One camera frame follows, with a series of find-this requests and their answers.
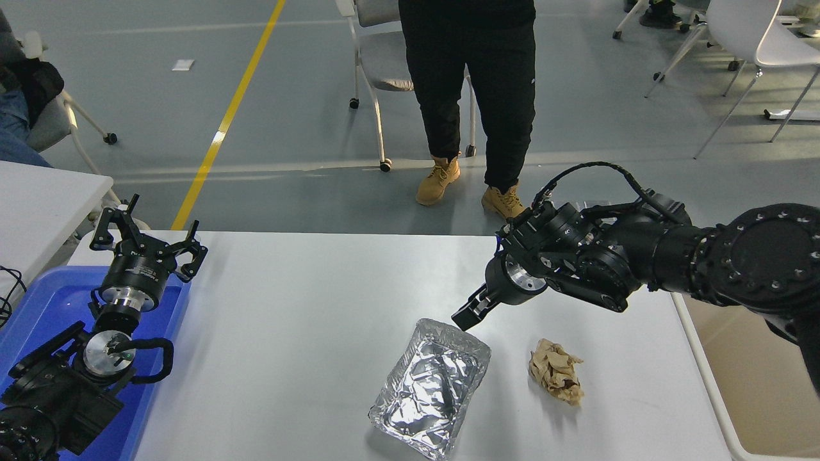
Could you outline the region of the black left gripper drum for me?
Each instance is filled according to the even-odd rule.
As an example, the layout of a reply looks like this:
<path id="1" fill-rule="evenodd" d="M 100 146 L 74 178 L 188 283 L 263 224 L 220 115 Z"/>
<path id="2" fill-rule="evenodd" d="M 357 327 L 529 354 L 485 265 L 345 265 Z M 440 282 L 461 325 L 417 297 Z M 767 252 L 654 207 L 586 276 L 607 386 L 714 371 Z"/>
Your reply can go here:
<path id="1" fill-rule="evenodd" d="M 175 269 L 176 260 L 171 257 L 159 259 L 134 253 L 117 255 L 99 287 L 102 299 L 112 303 L 119 293 L 131 289 L 141 292 L 147 303 L 158 303 Z"/>

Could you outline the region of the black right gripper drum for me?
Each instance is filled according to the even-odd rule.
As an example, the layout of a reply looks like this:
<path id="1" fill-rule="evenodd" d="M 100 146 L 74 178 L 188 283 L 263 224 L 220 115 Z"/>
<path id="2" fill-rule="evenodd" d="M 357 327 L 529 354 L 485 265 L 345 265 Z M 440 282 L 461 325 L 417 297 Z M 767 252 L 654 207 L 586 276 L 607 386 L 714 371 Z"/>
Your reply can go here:
<path id="1" fill-rule="evenodd" d="M 520 305 L 545 291 L 545 279 L 531 275 L 510 255 L 495 255 L 484 271 L 491 303 Z"/>

